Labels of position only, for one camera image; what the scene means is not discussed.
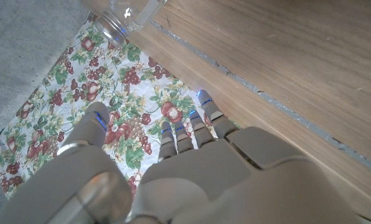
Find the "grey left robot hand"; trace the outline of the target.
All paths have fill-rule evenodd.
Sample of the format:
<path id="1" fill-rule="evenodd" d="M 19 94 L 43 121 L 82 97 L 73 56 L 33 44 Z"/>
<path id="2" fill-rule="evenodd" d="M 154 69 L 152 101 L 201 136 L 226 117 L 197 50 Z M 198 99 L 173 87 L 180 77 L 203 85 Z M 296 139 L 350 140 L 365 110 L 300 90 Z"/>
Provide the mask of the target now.
<path id="1" fill-rule="evenodd" d="M 103 149 L 108 108 L 91 104 L 58 150 L 10 198 L 0 223 L 363 223 L 305 153 L 257 127 L 236 127 L 201 90 L 191 142 L 161 126 L 158 160 L 136 190 Z"/>

